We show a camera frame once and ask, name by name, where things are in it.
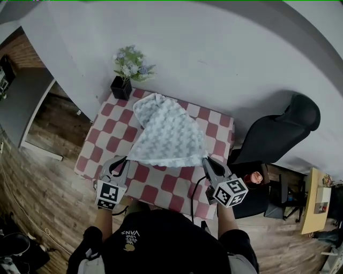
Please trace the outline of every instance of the black flower pot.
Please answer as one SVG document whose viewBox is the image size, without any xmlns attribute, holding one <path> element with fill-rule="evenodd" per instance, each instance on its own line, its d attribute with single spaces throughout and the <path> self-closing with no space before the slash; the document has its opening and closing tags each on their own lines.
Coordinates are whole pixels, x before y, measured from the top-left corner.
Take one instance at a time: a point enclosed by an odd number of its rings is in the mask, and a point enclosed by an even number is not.
<svg viewBox="0 0 343 274">
<path fill-rule="evenodd" d="M 131 81 L 129 80 L 123 86 L 123 79 L 119 76 L 116 76 L 111 84 L 111 90 L 114 98 L 128 101 L 132 92 Z"/>
</svg>

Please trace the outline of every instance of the red and white checkered tablecloth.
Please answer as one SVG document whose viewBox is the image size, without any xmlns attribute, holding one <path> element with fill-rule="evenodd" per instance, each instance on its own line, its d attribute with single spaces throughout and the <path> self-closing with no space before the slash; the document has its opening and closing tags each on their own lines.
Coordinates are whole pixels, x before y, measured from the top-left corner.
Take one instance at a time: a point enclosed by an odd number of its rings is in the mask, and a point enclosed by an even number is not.
<svg viewBox="0 0 343 274">
<path fill-rule="evenodd" d="M 132 106 L 151 94 L 135 89 L 128 101 L 109 95 L 91 127 L 75 166 L 75 172 L 84 178 L 98 179 L 105 161 L 116 155 L 126 156 L 143 131 Z M 233 118 L 184 101 L 177 102 L 186 109 L 206 134 L 208 153 L 226 163 L 234 138 Z M 191 195 L 196 182 L 203 177 L 201 166 L 167 168 L 131 161 L 126 195 L 158 207 L 190 215 Z M 210 183 L 203 180 L 195 193 L 194 215 L 212 219 L 216 205 L 209 205 L 205 191 Z"/>
</svg>

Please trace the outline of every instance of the white fluffy blanket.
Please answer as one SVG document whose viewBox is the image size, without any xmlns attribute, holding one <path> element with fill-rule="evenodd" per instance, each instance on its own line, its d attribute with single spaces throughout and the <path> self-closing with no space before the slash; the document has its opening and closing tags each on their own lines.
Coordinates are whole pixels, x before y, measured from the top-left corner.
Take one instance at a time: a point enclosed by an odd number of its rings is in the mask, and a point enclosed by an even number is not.
<svg viewBox="0 0 343 274">
<path fill-rule="evenodd" d="M 173 99 L 153 93 L 133 105 L 144 131 L 127 159 L 167 167 L 201 166 L 205 134 Z"/>
</svg>

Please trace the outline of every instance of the small table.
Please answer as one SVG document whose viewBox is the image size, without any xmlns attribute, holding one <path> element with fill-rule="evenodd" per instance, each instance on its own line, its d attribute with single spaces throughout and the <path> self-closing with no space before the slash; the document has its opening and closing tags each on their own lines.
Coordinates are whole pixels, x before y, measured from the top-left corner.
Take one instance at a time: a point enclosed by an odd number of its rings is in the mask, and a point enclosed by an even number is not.
<svg viewBox="0 0 343 274">
<path fill-rule="evenodd" d="M 61 161 L 62 156 L 26 141 L 33 119 L 55 81 L 47 68 L 19 70 L 7 90 L 7 98 L 0 101 L 0 124 L 18 148 L 25 147 Z"/>
<path fill-rule="evenodd" d="M 74 171 L 86 179 L 98 179 L 102 165 L 115 155 L 125 156 L 143 132 L 133 114 L 133 104 L 151 94 L 136 89 L 128 101 L 109 95 L 91 127 L 82 147 Z M 177 102 L 199 124 L 206 134 L 208 153 L 226 163 L 233 145 L 234 121 L 231 117 L 193 105 Z M 188 168 L 167 168 L 131 161 L 126 185 L 126 195 L 190 215 L 191 195 L 196 182 L 203 177 L 201 166 Z M 216 205 L 209 205 L 205 191 L 210 183 L 203 180 L 194 195 L 194 215 L 212 219 Z"/>
<path fill-rule="evenodd" d="M 323 186 L 323 178 L 326 174 L 318 169 L 312 168 L 306 178 L 306 190 L 308 191 L 305 215 L 302 223 L 301 234 L 307 234 L 322 230 L 326 223 L 329 204 L 325 213 L 315 214 L 317 188 Z"/>
</svg>

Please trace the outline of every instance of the wooden desk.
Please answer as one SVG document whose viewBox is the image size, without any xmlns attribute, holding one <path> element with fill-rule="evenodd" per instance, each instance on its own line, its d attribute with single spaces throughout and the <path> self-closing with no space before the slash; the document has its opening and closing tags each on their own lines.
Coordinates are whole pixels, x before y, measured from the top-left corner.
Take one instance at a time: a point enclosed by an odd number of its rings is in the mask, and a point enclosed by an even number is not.
<svg viewBox="0 0 343 274">
<path fill-rule="evenodd" d="M 325 175 L 325 173 L 312 168 L 310 174 L 306 178 L 306 190 L 308 190 L 308 197 L 305 215 L 303 217 L 301 234 L 322 230 L 325 226 L 330 203 L 327 205 L 327 210 L 325 213 L 315 214 L 317 188 L 323 186 L 323 178 Z"/>
</svg>

